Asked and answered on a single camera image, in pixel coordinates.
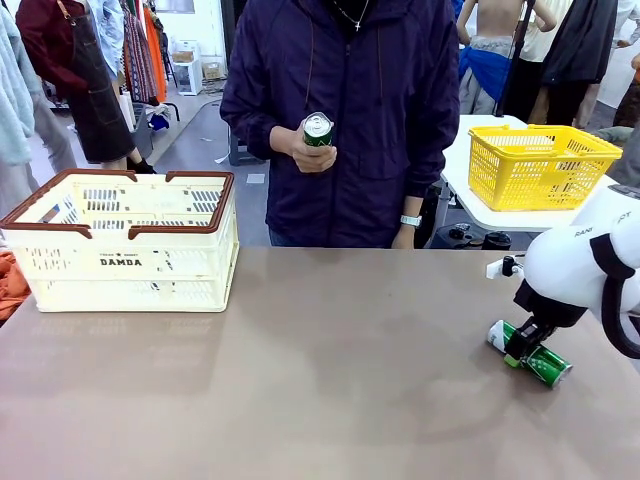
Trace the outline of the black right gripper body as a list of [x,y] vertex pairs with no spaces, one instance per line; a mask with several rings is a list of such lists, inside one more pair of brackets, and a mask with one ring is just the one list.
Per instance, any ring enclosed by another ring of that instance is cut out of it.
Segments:
[[537,324],[555,328],[570,328],[584,316],[585,308],[566,304],[537,293],[526,280],[515,293],[514,302],[531,313]]

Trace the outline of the person's right hand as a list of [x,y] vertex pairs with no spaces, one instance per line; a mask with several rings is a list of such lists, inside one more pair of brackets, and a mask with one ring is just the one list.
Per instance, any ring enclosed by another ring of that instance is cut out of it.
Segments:
[[296,130],[274,126],[269,135],[273,151],[290,157],[301,173],[322,173],[333,166],[337,158],[334,146],[314,147],[304,141],[303,125]]

